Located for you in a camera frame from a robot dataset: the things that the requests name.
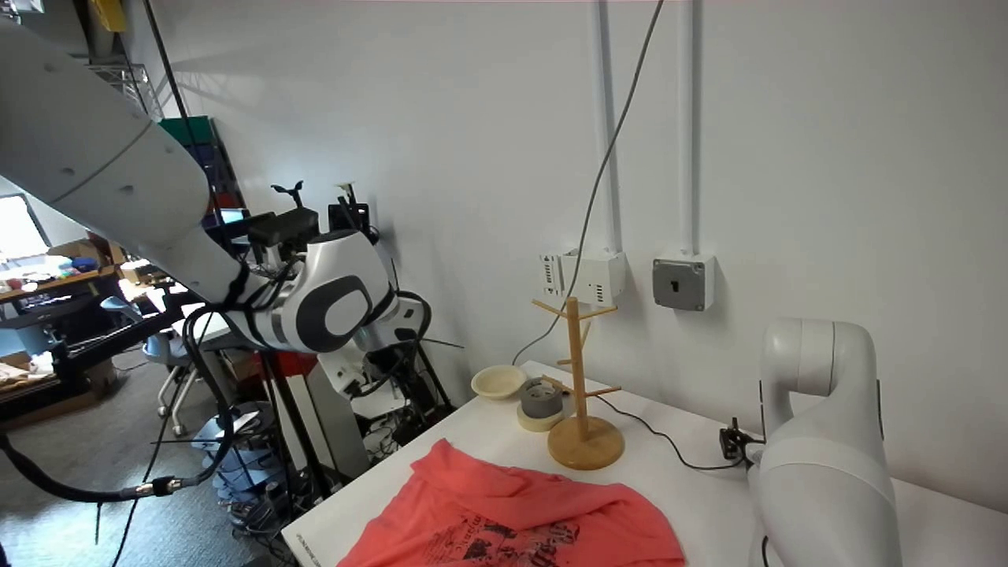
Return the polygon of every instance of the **wooden base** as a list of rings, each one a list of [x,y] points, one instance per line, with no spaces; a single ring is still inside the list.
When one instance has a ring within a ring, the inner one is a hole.
[[[549,453],[571,469],[603,469],[622,461],[623,435],[606,419],[588,415],[588,435],[580,438],[577,415],[549,431]]]

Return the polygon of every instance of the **window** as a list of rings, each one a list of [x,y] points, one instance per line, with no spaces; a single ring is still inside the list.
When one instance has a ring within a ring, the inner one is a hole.
[[[50,245],[22,196],[0,196],[0,263],[44,256]]]

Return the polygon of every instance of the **electrical outlet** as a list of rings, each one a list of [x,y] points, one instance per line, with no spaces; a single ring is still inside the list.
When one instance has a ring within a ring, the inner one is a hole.
[[[540,264],[543,264],[543,294],[544,294],[543,300],[565,301],[573,282],[577,252],[562,252],[562,256],[544,252],[540,256]],[[623,282],[627,282],[623,252],[587,252],[580,263],[573,295],[583,305],[612,309],[623,294]]]
[[[652,263],[652,294],[659,305],[705,313],[716,305],[716,257],[672,256]]]
[[[719,431],[719,441],[721,441],[721,457],[733,466],[752,466],[748,448],[752,444],[752,435],[740,431],[738,427],[738,419],[730,419],[729,427]]]
[[[573,282],[577,252],[565,256],[565,273]],[[627,256],[623,252],[587,252],[580,257],[573,295],[583,305],[615,309],[627,285]]]
[[[565,256],[558,252],[544,252],[540,256],[540,264],[543,264],[543,294],[544,300],[565,300],[568,294],[568,282],[565,282]]]

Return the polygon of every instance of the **cable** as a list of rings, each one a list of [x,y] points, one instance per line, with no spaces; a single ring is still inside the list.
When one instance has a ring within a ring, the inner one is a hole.
[[[431,309],[428,300],[423,300],[423,295],[413,294],[413,290],[396,290],[396,295],[407,295],[407,300],[420,301],[420,313],[423,313],[420,329],[416,329],[416,338],[407,335],[407,338],[396,338],[396,341],[413,345],[413,356],[420,356],[420,361],[423,361],[424,373],[428,373],[428,391],[434,391],[434,393],[440,397],[440,403],[434,403],[434,405],[452,405],[452,397],[448,397],[448,391],[440,389],[438,373],[434,373],[431,358],[428,358],[424,350],[423,350],[423,338],[431,330],[434,309]]]
[[[606,403],[607,410],[615,410],[619,415],[640,423],[650,435],[665,438],[665,441],[672,444],[673,457],[676,457],[688,469],[695,469],[695,472],[705,472],[705,469],[738,469],[733,462],[721,462],[721,466],[690,462],[690,461],[684,457],[684,450],[679,450],[665,431],[652,427],[643,415],[615,405],[615,403],[606,399],[606,397],[594,397],[594,399],[603,399],[603,403]]]
[[[174,494],[187,484],[197,484],[206,483],[216,466],[221,461],[227,457],[229,450],[229,438],[234,438],[234,427],[229,427],[229,410],[227,410],[227,397],[221,391],[221,383],[213,381],[213,374],[208,373],[196,341],[193,341],[193,326],[208,313],[208,305],[196,309],[187,326],[184,326],[184,341],[187,341],[187,350],[196,361],[196,368],[206,374],[213,399],[216,399],[216,410],[221,410],[221,423],[225,423],[225,441],[212,461],[212,466],[206,466],[196,479],[175,479],[175,476],[160,476],[155,483],[143,483],[143,484],[133,484],[133,489],[119,489],[119,492],[88,492],[88,489],[74,489],[74,484],[64,484],[56,479],[50,479],[35,461],[29,461],[24,453],[19,453],[14,444],[11,444],[11,435],[0,431],[0,450],[5,453],[5,461],[32,483],[38,484],[42,492],[50,492],[64,502],[134,502],[134,497],[148,497],[148,494]]]
[[[155,441],[155,450],[152,450],[152,461],[148,461],[148,469],[145,469],[143,483],[152,479],[152,469],[155,469],[157,453],[160,453],[160,448],[164,448],[166,419],[171,419],[171,414],[160,415],[157,441]],[[119,547],[118,547],[118,553],[112,553],[112,567],[119,564],[119,559],[122,559],[122,552],[126,552],[134,506],[138,506],[138,497],[133,497],[133,503],[130,503],[126,526],[122,526],[122,537],[119,537]]]
[[[635,84],[640,84],[640,74],[643,74],[643,64],[647,64],[647,58],[650,58],[652,34],[654,34],[654,24],[659,24],[663,10],[665,10],[665,0],[654,3],[654,13],[652,13],[652,20],[650,20],[650,32],[647,32],[647,38],[643,38],[643,45],[640,45],[640,54],[635,54],[635,67],[634,67],[634,80],[631,80],[631,90],[627,90],[622,120],[619,120],[619,125],[612,128],[612,139],[607,139],[606,154],[603,154],[603,163],[599,163],[599,170],[594,170],[592,196],[588,196],[588,204],[587,204],[587,213],[583,213],[583,224],[580,224],[573,277],[571,277],[565,305],[571,301],[571,295],[573,295],[573,290],[577,290],[577,282],[580,282],[580,263],[583,263],[583,256],[587,256],[587,241],[588,241],[588,228],[592,228],[592,211],[594,211],[594,198],[599,198],[599,189],[603,189],[603,177],[606,177],[606,170],[607,170],[607,163],[612,163],[612,154],[615,154],[619,139],[622,139],[622,132],[623,132],[623,122],[627,122],[627,118],[631,118],[634,97],[635,97]],[[543,345],[543,341],[558,329],[562,318],[565,318],[565,313],[558,313],[558,314],[552,318],[552,326],[549,326],[540,338],[532,338],[527,347],[520,347],[520,350],[510,356],[510,367],[518,367],[527,350],[532,350],[536,345]]]
[[[762,567],[768,567],[766,544],[768,544],[768,537],[762,537],[762,544],[760,544]]]

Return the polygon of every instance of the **white table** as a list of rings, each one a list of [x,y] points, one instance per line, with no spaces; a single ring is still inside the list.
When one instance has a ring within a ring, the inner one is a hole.
[[[527,373],[565,374],[536,361],[527,361]],[[721,423],[634,393],[612,393],[607,399],[643,415],[659,431],[667,431],[688,461],[716,462],[716,435]],[[527,431],[512,410],[518,403],[469,399],[423,438],[290,523],[283,528],[286,544],[298,564],[337,564],[357,544],[365,523],[378,518],[410,479],[410,462],[424,457],[438,438],[448,438],[454,448],[488,462],[562,472],[580,483],[623,483],[665,509],[690,567],[750,564],[757,518],[745,472],[690,472],[663,438],[652,438],[635,423],[615,415],[599,399],[588,403],[588,414],[615,423],[623,431],[627,450],[607,469],[573,472],[549,457],[544,435]],[[963,503],[907,483],[896,483],[896,497],[907,567],[1008,564],[1008,514]]]

